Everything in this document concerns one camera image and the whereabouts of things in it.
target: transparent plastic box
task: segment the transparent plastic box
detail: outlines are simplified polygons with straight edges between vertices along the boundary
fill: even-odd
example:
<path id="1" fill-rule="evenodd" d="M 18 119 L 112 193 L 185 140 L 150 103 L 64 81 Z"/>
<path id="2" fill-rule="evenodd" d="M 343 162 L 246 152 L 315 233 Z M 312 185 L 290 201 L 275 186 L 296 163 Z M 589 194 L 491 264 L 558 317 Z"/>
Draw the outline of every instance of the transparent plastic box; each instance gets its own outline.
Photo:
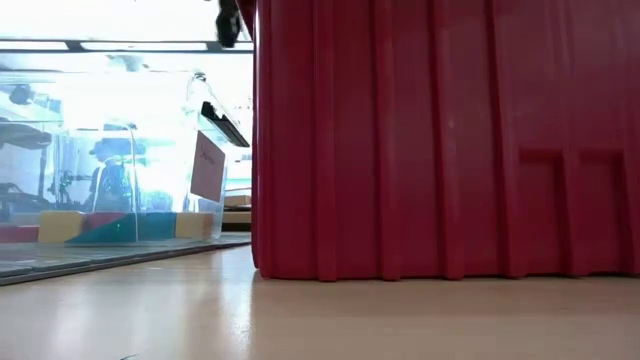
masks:
<path id="1" fill-rule="evenodd" d="M 5 73 L 0 243 L 215 241 L 226 164 L 219 202 L 192 194 L 195 139 L 231 145 L 204 100 L 187 74 Z"/>

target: paper sign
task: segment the paper sign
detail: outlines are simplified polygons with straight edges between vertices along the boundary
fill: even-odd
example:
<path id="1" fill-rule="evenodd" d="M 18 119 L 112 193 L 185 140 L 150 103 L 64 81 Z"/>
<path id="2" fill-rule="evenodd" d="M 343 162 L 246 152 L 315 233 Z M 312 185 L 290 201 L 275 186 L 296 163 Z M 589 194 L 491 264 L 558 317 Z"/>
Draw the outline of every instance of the paper sign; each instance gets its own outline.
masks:
<path id="1" fill-rule="evenodd" d="M 209 138 L 198 131 L 196 153 L 193 160 L 191 193 L 220 202 L 222 177 L 224 176 L 224 152 Z"/>

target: gray mat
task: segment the gray mat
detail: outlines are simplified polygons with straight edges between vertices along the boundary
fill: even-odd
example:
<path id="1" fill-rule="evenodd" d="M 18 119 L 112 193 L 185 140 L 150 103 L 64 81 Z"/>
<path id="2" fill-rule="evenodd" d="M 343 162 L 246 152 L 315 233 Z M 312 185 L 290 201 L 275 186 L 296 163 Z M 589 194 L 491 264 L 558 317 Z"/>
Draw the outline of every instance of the gray mat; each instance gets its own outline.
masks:
<path id="1" fill-rule="evenodd" d="M 127 246 L 0 244 L 0 286 L 194 254 L 251 243 L 248 233 L 223 234 L 215 242 L 139 242 Z"/>

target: wooden floor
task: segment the wooden floor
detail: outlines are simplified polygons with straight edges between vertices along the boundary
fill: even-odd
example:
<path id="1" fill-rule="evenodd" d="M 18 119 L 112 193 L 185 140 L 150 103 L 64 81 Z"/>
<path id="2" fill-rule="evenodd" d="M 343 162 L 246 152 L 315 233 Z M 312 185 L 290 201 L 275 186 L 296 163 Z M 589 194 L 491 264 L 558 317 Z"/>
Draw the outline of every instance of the wooden floor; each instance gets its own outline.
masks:
<path id="1" fill-rule="evenodd" d="M 639 360 L 640 280 L 263 281 L 248 247 L 0 288 L 0 359 Z"/>

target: red ribbed wall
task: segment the red ribbed wall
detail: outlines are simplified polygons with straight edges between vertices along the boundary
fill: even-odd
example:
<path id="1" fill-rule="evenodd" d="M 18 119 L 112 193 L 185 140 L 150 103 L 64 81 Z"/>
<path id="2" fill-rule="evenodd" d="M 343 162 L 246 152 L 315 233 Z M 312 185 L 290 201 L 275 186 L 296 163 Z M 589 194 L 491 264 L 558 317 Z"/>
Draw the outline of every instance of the red ribbed wall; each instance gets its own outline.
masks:
<path id="1" fill-rule="evenodd" d="M 640 2 L 257 0 L 267 278 L 640 273 Z"/>

